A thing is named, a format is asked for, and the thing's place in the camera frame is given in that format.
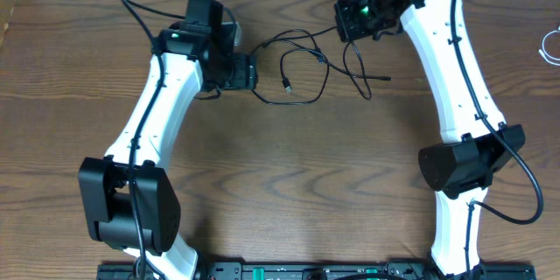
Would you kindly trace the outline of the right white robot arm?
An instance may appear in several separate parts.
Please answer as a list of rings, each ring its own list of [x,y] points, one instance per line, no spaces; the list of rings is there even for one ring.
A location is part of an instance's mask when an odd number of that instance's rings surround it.
[[[437,107],[441,142],[421,149],[418,163],[437,205],[430,258],[442,276],[478,269],[480,202],[494,174],[519,150],[525,135],[507,125],[482,78],[471,47],[461,0],[339,0],[339,37],[375,40],[396,27],[406,32],[422,62]]]

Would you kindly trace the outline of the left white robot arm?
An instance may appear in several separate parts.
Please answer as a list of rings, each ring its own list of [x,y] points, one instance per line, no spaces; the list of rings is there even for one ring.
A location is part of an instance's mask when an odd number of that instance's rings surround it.
[[[150,35],[148,80],[122,133],[78,171],[89,236],[135,261],[103,264],[100,279],[196,279],[198,253],[179,234],[181,207],[166,171],[186,111],[198,93],[256,87],[254,57],[238,53],[235,20],[216,0],[188,0],[185,15]]]

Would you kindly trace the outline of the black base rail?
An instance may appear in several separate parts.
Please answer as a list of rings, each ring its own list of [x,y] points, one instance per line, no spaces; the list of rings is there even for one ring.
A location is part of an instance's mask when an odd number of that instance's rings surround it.
[[[103,264],[97,268],[95,279],[134,279],[132,264]],[[244,262],[214,262],[195,271],[196,280],[311,280],[341,279],[352,275],[373,275],[361,279],[466,279],[464,275],[443,275],[436,267],[420,261],[395,260],[381,264],[250,264]],[[535,280],[536,269],[527,264],[480,264],[468,279]]]

